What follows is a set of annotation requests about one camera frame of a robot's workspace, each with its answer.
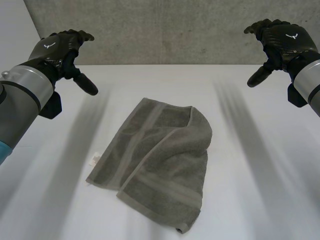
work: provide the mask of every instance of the glove thumb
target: glove thumb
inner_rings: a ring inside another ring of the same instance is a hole
[[[75,67],[73,64],[75,57],[78,55],[77,52],[71,52],[66,60],[64,61],[64,67],[65,67],[65,79],[73,79],[73,81],[87,94],[90,95],[97,95],[98,94],[98,88],[96,85],[87,78],[86,75],[80,72],[78,68]]]
[[[247,85],[253,88],[269,77],[269,75],[275,70],[274,65],[270,58],[261,66],[248,80]]]

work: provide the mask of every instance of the gray metal cylinder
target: gray metal cylinder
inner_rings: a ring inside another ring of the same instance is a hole
[[[310,104],[311,98],[316,93],[314,90],[320,85],[320,60],[303,68],[295,77],[293,85],[304,100]]]
[[[30,95],[37,98],[40,110],[54,92],[49,79],[42,72],[30,66],[18,65],[10,71],[4,71],[0,81],[5,82],[7,85],[19,85],[21,88],[27,89],[29,93],[33,94]]]
[[[39,114],[32,97],[25,91],[3,84],[6,98],[0,104],[0,141],[12,149]]]

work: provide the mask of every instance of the towel tag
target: towel tag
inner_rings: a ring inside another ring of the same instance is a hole
[[[99,152],[95,152],[89,161],[89,165],[95,167],[97,162],[100,160],[101,156],[102,154],[100,154]]]

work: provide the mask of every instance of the gray wall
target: gray wall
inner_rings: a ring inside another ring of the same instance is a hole
[[[318,0],[24,0],[40,37],[68,29],[96,40],[81,65],[261,64],[262,47],[243,30],[281,19],[305,27],[320,47]]]

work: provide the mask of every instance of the folded towel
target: folded towel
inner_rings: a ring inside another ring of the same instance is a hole
[[[185,233],[200,213],[211,137],[196,108],[144,98],[86,181],[119,190],[130,207]]]

